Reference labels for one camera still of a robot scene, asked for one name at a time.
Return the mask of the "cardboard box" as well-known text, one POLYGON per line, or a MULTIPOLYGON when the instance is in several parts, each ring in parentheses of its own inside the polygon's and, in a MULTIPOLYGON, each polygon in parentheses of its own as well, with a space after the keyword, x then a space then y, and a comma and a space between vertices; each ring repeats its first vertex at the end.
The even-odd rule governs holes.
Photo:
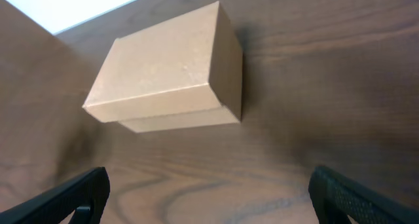
POLYGON ((115 39, 83 104, 133 132, 238 124, 243 50, 220 2, 115 39))

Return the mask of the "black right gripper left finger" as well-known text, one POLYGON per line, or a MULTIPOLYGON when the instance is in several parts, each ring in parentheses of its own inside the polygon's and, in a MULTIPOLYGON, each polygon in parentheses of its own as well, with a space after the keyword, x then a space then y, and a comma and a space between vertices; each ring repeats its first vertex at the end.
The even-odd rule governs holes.
POLYGON ((104 167, 93 168, 26 202, 1 212, 2 223, 99 223, 110 194, 104 167))

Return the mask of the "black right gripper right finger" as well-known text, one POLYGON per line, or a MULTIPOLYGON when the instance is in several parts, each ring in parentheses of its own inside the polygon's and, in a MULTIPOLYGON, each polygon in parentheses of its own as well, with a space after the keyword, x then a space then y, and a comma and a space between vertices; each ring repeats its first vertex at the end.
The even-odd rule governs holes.
POLYGON ((310 200, 322 224, 390 224, 418 222, 418 211, 396 203, 326 167, 314 169, 308 186, 310 200))

